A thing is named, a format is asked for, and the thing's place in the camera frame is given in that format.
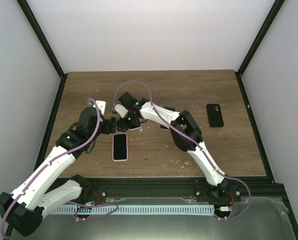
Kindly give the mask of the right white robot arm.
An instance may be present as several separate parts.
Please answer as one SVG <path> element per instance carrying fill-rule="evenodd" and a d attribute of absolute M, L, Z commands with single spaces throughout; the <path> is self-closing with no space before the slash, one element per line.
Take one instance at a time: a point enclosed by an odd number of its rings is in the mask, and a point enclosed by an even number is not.
<path fill-rule="evenodd" d="M 212 186 L 211 197 L 220 202 L 229 195 L 230 182 L 209 153 L 202 131 L 188 111 L 178 112 L 160 107 L 149 99 L 137 100 L 125 92 L 113 105 L 113 112 L 120 115 L 117 129 L 123 132 L 140 127 L 142 119 L 169 129 L 176 147 L 193 158 L 207 183 Z"/>

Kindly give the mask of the black phone case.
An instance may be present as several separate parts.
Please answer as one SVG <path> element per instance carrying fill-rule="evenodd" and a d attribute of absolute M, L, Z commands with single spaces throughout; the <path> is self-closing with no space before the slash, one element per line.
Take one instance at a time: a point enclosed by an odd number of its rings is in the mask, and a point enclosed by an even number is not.
<path fill-rule="evenodd" d="M 222 128 L 224 121 L 221 113 L 220 105 L 217 103 L 210 103 L 206 105 L 209 126 L 212 128 Z"/>

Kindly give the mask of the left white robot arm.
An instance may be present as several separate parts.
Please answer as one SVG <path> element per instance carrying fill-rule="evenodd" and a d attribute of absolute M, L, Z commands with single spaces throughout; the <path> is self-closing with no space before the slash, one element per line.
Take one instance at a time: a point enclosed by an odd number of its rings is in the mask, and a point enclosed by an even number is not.
<path fill-rule="evenodd" d="M 59 175 L 83 153 L 91 151 L 100 134 L 115 131 L 115 121 L 105 119 L 106 102 L 96 101 L 86 107 L 74 123 L 56 141 L 48 157 L 12 193 L 0 194 L 0 216 L 24 237 L 31 235 L 54 209 L 75 201 L 91 201 L 91 183 L 80 175 L 71 177 L 60 187 L 48 191 Z"/>

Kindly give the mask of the black smartphone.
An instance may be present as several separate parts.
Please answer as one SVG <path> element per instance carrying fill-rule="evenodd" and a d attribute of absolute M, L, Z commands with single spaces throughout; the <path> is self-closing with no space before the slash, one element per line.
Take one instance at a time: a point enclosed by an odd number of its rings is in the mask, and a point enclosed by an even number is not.
<path fill-rule="evenodd" d="M 175 111 L 175 108 L 174 107 L 165 106 L 164 108 L 167 109 L 167 110 L 173 111 L 173 112 Z M 160 129 L 162 129 L 162 130 L 168 130 L 168 128 L 165 127 L 164 125 L 160 125 Z"/>

